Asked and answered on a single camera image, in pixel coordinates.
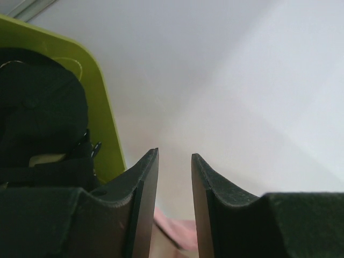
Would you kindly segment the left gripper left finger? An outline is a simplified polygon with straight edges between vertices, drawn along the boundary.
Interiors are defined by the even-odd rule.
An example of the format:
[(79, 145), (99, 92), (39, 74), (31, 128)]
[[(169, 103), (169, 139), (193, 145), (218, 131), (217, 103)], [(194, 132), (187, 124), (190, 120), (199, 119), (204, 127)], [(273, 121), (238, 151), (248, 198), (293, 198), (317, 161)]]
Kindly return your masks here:
[(109, 183), (1, 191), (1, 257), (148, 257), (159, 151)]

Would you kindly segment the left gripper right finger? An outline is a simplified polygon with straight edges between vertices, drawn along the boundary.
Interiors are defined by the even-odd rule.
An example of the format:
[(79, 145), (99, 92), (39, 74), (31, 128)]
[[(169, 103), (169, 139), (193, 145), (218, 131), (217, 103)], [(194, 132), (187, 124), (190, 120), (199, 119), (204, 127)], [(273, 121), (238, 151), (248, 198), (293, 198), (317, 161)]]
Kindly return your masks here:
[(200, 257), (343, 257), (343, 194), (238, 187), (191, 157)]

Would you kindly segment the pink baseball cap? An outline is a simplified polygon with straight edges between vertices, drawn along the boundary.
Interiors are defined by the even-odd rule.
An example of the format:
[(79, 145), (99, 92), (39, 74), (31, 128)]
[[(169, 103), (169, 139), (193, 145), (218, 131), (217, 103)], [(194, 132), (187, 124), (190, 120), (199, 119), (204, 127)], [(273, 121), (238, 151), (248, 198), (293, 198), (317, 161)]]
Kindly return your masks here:
[(154, 210), (154, 223), (178, 249), (198, 249), (196, 222), (167, 217), (158, 207)]

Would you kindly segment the green plastic bin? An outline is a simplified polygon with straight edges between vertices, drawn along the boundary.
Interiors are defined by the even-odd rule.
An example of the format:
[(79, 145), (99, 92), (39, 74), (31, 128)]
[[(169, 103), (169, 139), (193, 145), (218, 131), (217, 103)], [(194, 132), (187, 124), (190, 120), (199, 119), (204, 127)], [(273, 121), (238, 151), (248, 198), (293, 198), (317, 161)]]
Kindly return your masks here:
[(122, 147), (103, 73), (92, 54), (79, 42), (52, 31), (1, 15), (1, 47), (39, 52), (72, 71), (83, 85), (89, 106), (89, 128), (102, 147), (95, 171), (107, 183), (126, 169)]

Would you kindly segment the black cap white logo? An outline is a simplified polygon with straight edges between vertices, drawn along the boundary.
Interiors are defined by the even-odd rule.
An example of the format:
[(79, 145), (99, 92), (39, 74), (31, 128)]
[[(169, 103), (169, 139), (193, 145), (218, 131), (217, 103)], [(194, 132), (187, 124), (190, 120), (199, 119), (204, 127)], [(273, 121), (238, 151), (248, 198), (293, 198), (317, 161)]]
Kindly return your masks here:
[(81, 187), (100, 182), (79, 79), (57, 61), (1, 48), (1, 188)]

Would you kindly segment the left aluminium frame post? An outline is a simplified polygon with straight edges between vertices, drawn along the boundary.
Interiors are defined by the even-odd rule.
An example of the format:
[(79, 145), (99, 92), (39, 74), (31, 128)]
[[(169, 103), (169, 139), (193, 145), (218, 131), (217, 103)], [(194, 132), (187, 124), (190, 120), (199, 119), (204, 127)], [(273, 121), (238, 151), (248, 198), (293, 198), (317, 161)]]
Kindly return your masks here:
[(1, 1), (1, 14), (27, 22), (55, 2), (56, 0)]

